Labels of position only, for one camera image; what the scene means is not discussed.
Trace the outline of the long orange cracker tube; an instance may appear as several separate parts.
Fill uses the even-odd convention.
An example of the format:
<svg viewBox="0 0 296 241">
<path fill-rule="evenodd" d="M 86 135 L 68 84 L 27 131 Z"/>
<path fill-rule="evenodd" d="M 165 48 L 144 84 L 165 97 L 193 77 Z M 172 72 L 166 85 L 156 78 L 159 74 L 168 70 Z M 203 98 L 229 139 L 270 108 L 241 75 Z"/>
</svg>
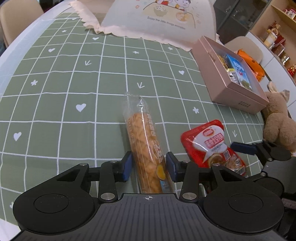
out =
<svg viewBox="0 0 296 241">
<path fill-rule="evenodd" d="M 147 102 L 141 96 L 127 92 L 123 116 L 140 192 L 172 193 L 173 184 Z"/>
</svg>

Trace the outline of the red snack bag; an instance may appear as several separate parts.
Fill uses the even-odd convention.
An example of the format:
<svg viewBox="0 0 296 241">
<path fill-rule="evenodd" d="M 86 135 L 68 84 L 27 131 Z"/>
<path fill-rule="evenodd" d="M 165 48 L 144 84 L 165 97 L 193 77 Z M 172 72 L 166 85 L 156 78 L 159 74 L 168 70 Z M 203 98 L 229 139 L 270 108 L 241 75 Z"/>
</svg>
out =
<svg viewBox="0 0 296 241">
<path fill-rule="evenodd" d="M 219 120 L 212 120 L 182 133 L 181 143 L 191 161 L 201 168 L 220 164 L 244 176 L 243 160 L 225 143 L 224 126 Z"/>
</svg>

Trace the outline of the blue snack packet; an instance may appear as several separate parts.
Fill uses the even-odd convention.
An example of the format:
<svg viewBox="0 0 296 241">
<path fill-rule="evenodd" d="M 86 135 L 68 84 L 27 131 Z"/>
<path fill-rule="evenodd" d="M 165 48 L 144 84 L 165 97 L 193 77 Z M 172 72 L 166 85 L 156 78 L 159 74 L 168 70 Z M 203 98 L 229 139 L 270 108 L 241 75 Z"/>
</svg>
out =
<svg viewBox="0 0 296 241">
<path fill-rule="evenodd" d="M 226 57 L 227 57 L 228 64 L 231 65 L 232 69 L 234 69 L 231 72 L 235 79 L 235 82 L 237 84 L 240 84 L 244 88 L 252 91 L 252 87 L 247 77 L 247 73 L 245 72 L 245 69 L 243 68 L 241 63 L 229 54 L 227 54 Z"/>
</svg>

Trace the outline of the brown plush toy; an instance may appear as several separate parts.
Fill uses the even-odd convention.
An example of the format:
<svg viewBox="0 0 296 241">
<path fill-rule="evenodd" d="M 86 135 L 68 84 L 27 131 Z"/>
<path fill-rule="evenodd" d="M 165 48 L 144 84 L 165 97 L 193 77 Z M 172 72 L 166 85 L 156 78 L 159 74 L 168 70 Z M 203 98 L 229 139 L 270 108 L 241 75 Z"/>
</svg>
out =
<svg viewBox="0 0 296 241">
<path fill-rule="evenodd" d="M 262 110 L 265 119 L 263 139 L 295 153 L 295 121 L 289 117 L 287 108 L 290 92 L 279 92 L 272 81 L 267 84 L 267 88 L 265 94 L 269 104 Z"/>
</svg>

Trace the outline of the pink cardboard box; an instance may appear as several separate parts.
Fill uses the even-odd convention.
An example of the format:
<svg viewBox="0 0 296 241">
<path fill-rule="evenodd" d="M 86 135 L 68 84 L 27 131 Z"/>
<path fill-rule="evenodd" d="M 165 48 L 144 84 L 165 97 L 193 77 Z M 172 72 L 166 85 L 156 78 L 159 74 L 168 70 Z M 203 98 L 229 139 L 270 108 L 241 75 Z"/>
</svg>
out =
<svg viewBox="0 0 296 241">
<path fill-rule="evenodd" d="M 260 112 L 269 104 L 266 94 L 247 63 L 234 52 L 210 38 L 202 36 L 192 48 L 192 54 L 213 102 L 252 114 Z M 252 91 L 235 82 L 232 72 L 225 70 L 218 54 L 229 54 L 241 63 L 247 73 Z"/>
</svg>

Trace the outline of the orange snack bag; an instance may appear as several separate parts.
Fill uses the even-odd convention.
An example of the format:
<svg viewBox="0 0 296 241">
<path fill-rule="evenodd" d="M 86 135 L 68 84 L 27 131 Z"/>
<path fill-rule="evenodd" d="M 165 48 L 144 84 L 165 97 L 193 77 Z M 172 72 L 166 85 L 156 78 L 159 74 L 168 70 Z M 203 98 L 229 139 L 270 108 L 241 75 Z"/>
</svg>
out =
<svg viewBox="0 0 296 241">
<path fill-rule="evenodd" d="M 252 73 L 254 74 L 258 82 L 260 82 L 262 78 L 265 77 L 265 71 L 262 68 L 262 66 L 256 60 L 254 60 L 251 56 L 249 56 L 246 52 L 244 52 L 242 49 L 239 49 L 237 51 L 237 55 L 243 58 L 244 61 L 248 64 L 248 66 L 250 67 Z"/>
</svg>

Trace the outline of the green checkered tablecloth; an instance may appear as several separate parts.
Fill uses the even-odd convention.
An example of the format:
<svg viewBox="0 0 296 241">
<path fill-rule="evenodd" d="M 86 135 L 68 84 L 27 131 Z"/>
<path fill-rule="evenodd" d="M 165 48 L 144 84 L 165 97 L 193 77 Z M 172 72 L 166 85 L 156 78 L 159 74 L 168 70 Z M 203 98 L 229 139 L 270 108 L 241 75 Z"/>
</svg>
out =
<svg viewBox="0 0 296 241">
<path fill-rule="evenodd" d="M 39 21 L 1 56 L 1 219 L 24 191 L 86 162 L 129 150 L 125 94 L 142 96 L 163 152 L 188 158 L 183 132 L 218 119 L 225 140 L 262 139 L 260 114 L 213 103 L 191 53 L 142 39 L 95 35 L 75 13 Z"/>
</svg>

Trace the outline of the beige chair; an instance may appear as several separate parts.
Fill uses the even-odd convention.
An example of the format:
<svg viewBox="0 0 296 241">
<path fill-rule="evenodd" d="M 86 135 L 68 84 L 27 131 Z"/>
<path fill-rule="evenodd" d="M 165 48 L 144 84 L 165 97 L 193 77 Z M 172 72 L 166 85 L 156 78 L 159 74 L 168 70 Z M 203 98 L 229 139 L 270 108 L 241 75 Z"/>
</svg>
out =
<svg viewBox="0 0 296 241">
<path fill-rule="evenodd" d="M 1 5 L 1 29 L 8 47 L 31 23 L 43 15 L 36 0 L 10 0 Z"/>
<path fill-rule="evenodd" d="M 260 48 L 248 37 L 236 37 L 235 39 L 227 42 L 224 46 L 233 52 L 237 52 L 241 49 L 258 63 L 260 63 L 263 59 L 263 53 Z"/>
</svg>

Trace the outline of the wooden shelf with items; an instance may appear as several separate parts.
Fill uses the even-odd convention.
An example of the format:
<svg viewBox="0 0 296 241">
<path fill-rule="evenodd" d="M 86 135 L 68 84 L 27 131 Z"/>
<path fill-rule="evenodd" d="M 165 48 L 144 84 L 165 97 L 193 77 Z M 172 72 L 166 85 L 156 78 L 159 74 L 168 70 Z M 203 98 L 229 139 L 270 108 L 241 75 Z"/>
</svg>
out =
<svg viewBox="0 0 296 241">
<path fill-rule="evenodd" d="M 251 1 L 259 11 L 250 33 L 274 54 L 295 82 L 295 1 Z"/>
</svg>

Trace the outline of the white food cover tent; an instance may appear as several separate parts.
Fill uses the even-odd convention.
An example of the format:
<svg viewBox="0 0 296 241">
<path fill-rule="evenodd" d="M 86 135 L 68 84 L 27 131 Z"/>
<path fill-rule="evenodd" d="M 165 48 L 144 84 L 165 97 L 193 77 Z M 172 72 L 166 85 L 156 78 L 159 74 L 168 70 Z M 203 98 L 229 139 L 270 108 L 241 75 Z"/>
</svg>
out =
<svg viewBox="0 0 296 241">
<path fill-rule="evenodd" d="M 71 1 L 83 25 L 95 33 L 145 39 L 190 51 L 206 36 L 216 39 L 210 1 Z"/>
</svg>

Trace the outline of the beige chair left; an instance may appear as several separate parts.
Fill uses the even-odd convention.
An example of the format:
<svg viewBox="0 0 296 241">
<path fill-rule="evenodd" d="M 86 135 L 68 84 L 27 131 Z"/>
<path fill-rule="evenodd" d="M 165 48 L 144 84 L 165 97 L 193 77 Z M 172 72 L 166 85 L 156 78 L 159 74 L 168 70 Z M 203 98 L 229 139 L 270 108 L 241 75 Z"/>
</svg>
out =
<svg viewBox="0 0 296 241">
<path fill-rule="evenodd" d="M 1 5 L 1 29 L 8 47 L 31 23 L 43 15 L 36 0 L 10 0 Z"/>
</svg>

